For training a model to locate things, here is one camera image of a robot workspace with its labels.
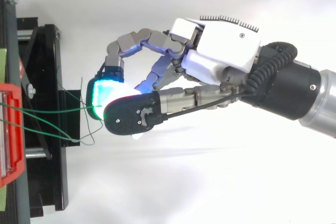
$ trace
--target silver cylinder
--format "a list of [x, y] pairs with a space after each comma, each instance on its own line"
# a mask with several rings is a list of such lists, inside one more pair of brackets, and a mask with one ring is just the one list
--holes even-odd
[[302, 126], [336, 137], [336, 73], [323, 70], [315, 103], [299, 122]]
[[43, 158], [46, 157], [42, 147], [26, 148], [26, 158]]

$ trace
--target green light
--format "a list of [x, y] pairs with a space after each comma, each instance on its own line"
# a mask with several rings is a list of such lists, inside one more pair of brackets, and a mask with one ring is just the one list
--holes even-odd
[[104, 120], [104, 109], [112, 101], [129, 97], [130, 95], [140, 94], [140, 92], [129, 85], [112, 80], [98, 80], [93, 85], [92, 105], [93, 112], [101, 120]]

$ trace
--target white wall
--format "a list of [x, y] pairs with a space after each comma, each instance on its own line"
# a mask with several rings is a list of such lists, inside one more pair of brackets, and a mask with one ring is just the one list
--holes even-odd
[[[86, 86], [119, 36], [199, 15], [240, 18], [260, 27], [263, 44], [293, 43], [298, 60], [336, 71], [336, 0], [20, 0], [17, 13], [62, 30], [68, 89], [81, 77]], [[158, 56], [144, 50], [128, 58], [126, 82], [143, 80]], [[47, 207], [34, 222], [336, 222], [336, 140], [298, 122], [238, 103], [171, 119], [138, 141], [105, 129], [95, 138], [94, 146], [67, 150], [68, 208]]]

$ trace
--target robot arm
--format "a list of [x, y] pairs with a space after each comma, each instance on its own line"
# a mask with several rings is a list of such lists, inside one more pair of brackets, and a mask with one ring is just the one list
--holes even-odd
[[[119, 37], [108, 46], [104, 65], [89, 82], [88, 104], [94, 104], [90, 90], [95, 81], [123, 82], [123, 58], [143, 46], [163, 56], [136, 87], [142, 94], [105, 105], [104, 122], [114, 134], [146, 132], [169, 118], [225, 108], [241, 99], [336, 136], [336, 73], [319, 73], [293, 61], [297, 51], [290, 44], [260, 47], [258, 28], [222, 16], [177, 19], [169, 32], [142, 29]], [[180, 76], [202, 86], [160, 90]], [[94, 109], [89, 114], [97, 119]]]

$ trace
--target metal finger segment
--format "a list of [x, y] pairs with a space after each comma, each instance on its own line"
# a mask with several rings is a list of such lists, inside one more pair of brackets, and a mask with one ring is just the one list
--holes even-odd
[[142, 81], [136, 89], [141, 93], [160, 90], [164, 86], [176, 81], [181, 75], [176, 73], [169, 55], [161, 56], [153, 65], [147, 79]]
[[[182, 88], [171, 88], [158, 91], [160, 95], [161, 113], [175, 113], [208, 104], [232, 95], [234, 92], [231, 87], [222, 88], [216, 85], [199, 86], [184, 90]], [[236, 102], [236, 100], [228, 100], [207, 109], [211, 110], [217, 107], [225, 108], [234, 102]]]

